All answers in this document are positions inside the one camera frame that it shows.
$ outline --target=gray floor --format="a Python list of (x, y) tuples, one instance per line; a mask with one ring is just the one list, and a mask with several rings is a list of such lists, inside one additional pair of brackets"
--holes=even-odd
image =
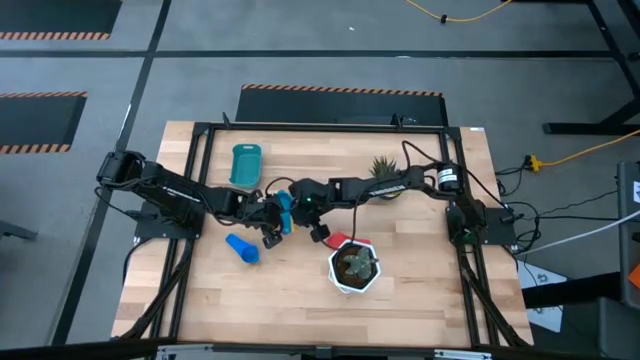
[[(478, 14), (495, 3), (420, 2), (457, 17)], [(125, 0), (112, 38), (99, 44), (4, 41), (0, 49), (144, 49), (160, 4), (160, 0)], [(638, 49), (640, 44), (615, 3), (598, 4), (623, 49)], [(587, 8), (580, 5), (512, 4), (478, 22), (441, 26), (402, 1), (182, 0), (173, 2), (160, 48), (606, 47)], [(118, 137), (140, 66), (140, 59), (0, 59), (0, 92), (89, 92), (69, 153), (0, 156), (0, 218), (39, 230), (35, 242), (0, 241), (0, 348), (42, 345), (48, 340), (95, 205), (95, 173)], [(608, 60), (157, 59), (129, 148), (154, 158), (166, 121), (219, 121), (223, 111), (233, 116), (241, 85), (261, 82), (442, 92), (452, 125), (485, 127), (496, 169), (519, 165), (525, 154), (552, 161), (611, 139), (546, 136), (540, 124), (595, 122), (631, 99), (622, 73)], [(544, 210), (615, 189), (615, 165), (638, 160), (638, 141), (631, 139), (539, 174), (525, 174), (521, 190), (510, 199)], [(515, 180), (505, 183), (511, 187)], [(130, 194), (118, 194), (113, 201), (125, 208), (140, 203)], [(615, 198), (572, 214), (616, 216)], [(598, 225), (544, 223), (540, 242)], [(134, 224), (121, 215), (107, 215), (69, 341), (108, 338), (133, 229)], [(611, 231), (541, 251), (528, 261), (570, 277), (613, 271), (618, 267), (617, 235)]]

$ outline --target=potted plant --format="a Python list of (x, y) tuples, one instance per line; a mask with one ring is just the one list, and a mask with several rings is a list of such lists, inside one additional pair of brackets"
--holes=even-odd
[(371, 244), (345, 240), (329, 256), (329, 280), (345, 294), (364, 293), (380, 276), (380, 264)]
[[(369, 169), (369, 172), (376, 180), (381, 180), (389, 177), (396, 173), (396, 160), (395, 159), (387, 159), (386, 156), (375, 157), (373, 159), (373, 165)], [(378, 198), (383, 200), (393, 200), (400, 196), (400, 192), (390, 193), (378, 196)]]

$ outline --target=blue plastic cup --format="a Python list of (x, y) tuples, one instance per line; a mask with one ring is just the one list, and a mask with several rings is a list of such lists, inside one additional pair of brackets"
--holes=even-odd
[(255, 264), (260, 261), (260, 254), (258, 253), (258, 247), (250, 244), (235, 234), (227, 235), (227, 244), (229, 244), (233, 250), (240, 255), (242, 260), (248, 264)]

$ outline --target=wooden tabletop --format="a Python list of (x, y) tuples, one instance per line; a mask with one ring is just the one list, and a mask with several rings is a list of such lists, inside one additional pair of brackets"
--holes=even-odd
[[(157, 161), (181, 174), (193, 122), (168, 122)], [(468, 168), (494, 194), (493, 165), (482, 128), (462, 128)], [(374, 156), (395, 157), (405, 166), (401, 140), (440, 157), (438, 137), (425, 134), (216, 131), (208, 186), (229, 186), (232, 148), (239, 143), (262, 147), (260, 188), (278, 176), (370, 177)], [(201, 155), (196, 159), (199, 169)], [(412, 152), (412, 163), (426, 159)], [(286, 181), (272, 189), (285, 189)], [(498, 206), (475, 183), (476, 198)], [(298, 229), (270, 250), (258, 230), (222, 227), (205, 218), (197, 241), (179, 340), (264, 344), (350, 346), (469, 346), (460, 274), (448, 241), (447, 203), (408, 191), (390, 202), (374, 199), (358, 208), (357, 236), (370, 239), (380, 258), (381, 276), (365, 294), (345, 295), (328, 278), (331, 250), (313, 243), (308, 229)], [(334, 210), (322, 217), (334, 232), (351, 233), (352, 212)], [(260, 247), (260, 263), (247, 265), (224, 241), (233, 232)], [(156, 295), (168, 241), (153, 240), (132, 256), (113, 335), (128, 330)], [(513, 259), (498, 246), (484, 246), (494, 302), (520, 336), (531, 331)], [(165, 310), (168, 331), (173, 299)], [(487, 342), (482, 306), (476, 299), (481, 339)]]

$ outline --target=teal bowl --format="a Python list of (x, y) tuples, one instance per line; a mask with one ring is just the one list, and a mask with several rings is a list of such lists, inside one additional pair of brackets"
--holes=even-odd
[(238, 144), (233, 147), (233, 165), (229, 181), (239, 187), (255, 188), (260, 182), (262, 148), (256, 144)]

